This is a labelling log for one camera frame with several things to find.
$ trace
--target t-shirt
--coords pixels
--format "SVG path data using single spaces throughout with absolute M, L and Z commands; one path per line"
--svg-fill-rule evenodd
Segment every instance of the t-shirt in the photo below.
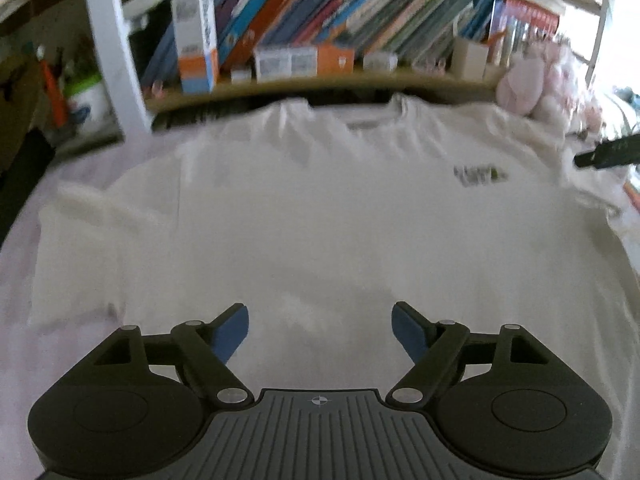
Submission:
M 212 124 L 105 193 L 60 190 L 42 215 L 32 319 L 111 305 L 165 333 L 244 303 L 249 335 L 228 366 L 256 394 L 385 395 L 412 366 L 391 332 L 396 301 L 473 332 L 518 323 L 608 400 L 602 470 L 625 478 L 638 288 L 604 210 L 559 185 L 562 142 L 493 105 L 402 95 Z

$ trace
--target mattress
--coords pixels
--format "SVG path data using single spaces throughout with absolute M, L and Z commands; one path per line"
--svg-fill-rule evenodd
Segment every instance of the mattress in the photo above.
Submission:
M 606 197 L 593 194 L 585 206 L 556 184 L 563 143 L 492 105 L 396 96 L 386 107 L 316 111 L 292 100 L 52 171 L 0 253 L 8 478 L 39 472 L 24 428 L 32 403 L 118 323 L 164 332 L 236 300 L 249 306 L 252 329 L 229 366 L 254 392 L 378 387 L 384 395 L 410 366 L 388 325 L 397 300 L 475 332 L 522 323 L 609 403 L 601 473 L 637 477 L 638 287 L 600 207 Z M 113 206 L 109 218 L 126 218 L 128 228 L 159 229 L 145 245 L 149 238 L 109 225 L 118 235 L 108 245 L 123 251 L 117 261 L 126 254 L 133 266 L 104 267 L 102 313 L 77 309 L 100 298 L 68 272 L 88 269 L 83 258 L 96 262 L 73 252 L 65 215 L 78 215 L 60 208 L 70 203 L 84 208 L 76 212 Z M 51 288 L 52 276 L 61 286 Z

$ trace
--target round joint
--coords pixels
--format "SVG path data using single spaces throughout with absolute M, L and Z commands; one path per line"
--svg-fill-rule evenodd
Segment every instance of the round joint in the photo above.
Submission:
M 240 404 L 249 398 L 249 394 L 241 388 L 225 388 L 218 392 L 218 400 L 225 404 Z
M 398 388 L 391 396 L 396 402 L 401 404 L 415 404 L 420 402 L 424 397 L 420 390 L 415 388 Z

